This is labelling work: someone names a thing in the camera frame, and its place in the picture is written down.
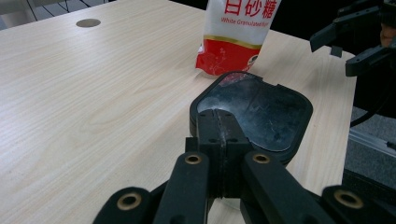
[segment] black mechanical part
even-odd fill
[[[199,113],[197,125],[198,151],[210,162],[209,196],[212,198],[239,198],[242,174],[239,164],[252,145],[242,132],[236,118],[224,110],[206,110]]]
[[[337,46],[332,46],[330,54],[335,57],[341,58],[343,56],[343,49]]]
[[[375,7],[376,1],[373,0],[358,0],[353,2],[351,5],[347,7],[341,7],[337,11],[337,17],[346,16],[349,14],[353,14],[357,11],[362,11],[366,8]]]
[[[313,112],[311,103],[299,92],[242,71],[218,77],[192,102],[192,136],[197,136],[197,115],[208,109],[232,113],[250,144],[283,164],[297,152]]]
[[[381,23],[396,27],[396,1],[384,0],[380,11]]]
[[[336,223],[396,223],[396,217],[387,210],[346,187],[327,187],[321,199]]]
[[[249,152],[242,171],[269,223],[335,223],[274,157]]]
[[[371,200],[396,217],[395,189],[348,169],[344,170],[342,186],[353,189],[360,195],[366,195],[366,198],[368,197],[367,195],[370,195]]]
[[[121,189],[110,197],[93,223],[150,223],[156,211],[152,205],[152,196],[147,190]]]
[[[369,7],[348,15],[338,17],[332,24],[316,32],[309,39],[311,51],[314,52],[321,47],[332,43],[339,35],[359,30],[365,26],[380,22],[380,7]]]
[[[208,174],[205,154],[186,152],[179,156],[153,223],[206,223]]]
[[[396,38],[393,38],[388,48],[377,46],[372,49],[358,54],[357,56],[346,61],[346,76],[356,77],[364,76],[372,73],[375,69],[381,66],[388,66],[393,76],[390,81],[384,86],[382,94],[378,97],[377,102],[361,117],[352,120],[350,127],[354,127],[367,119],[371,118],[374,114],[378,113],[381,108],[388,102],[389,97],[396,91]]]

